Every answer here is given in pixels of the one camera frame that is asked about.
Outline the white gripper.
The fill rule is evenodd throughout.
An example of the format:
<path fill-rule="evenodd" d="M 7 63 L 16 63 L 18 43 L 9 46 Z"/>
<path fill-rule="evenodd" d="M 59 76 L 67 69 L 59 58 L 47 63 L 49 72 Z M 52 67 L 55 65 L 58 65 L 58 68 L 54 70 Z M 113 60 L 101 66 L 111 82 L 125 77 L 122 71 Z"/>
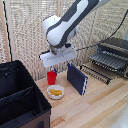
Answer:
<path fill-rule="evenodd" d="M 43 61 L 43 65 L 45 68 L 57 65 L 59 63 L 63 63 L 66 61 L 70 61 L 77 56 L 76 50 L 73 46 L 68 48 L 62 47 L 57 50 L 57 54 L 53 54 L 51 51 L 47 53 L 43 53 L 40 55 L 40 59 Z M 71 69 L 72 64 L 68 63 L 68 68 Z"/>

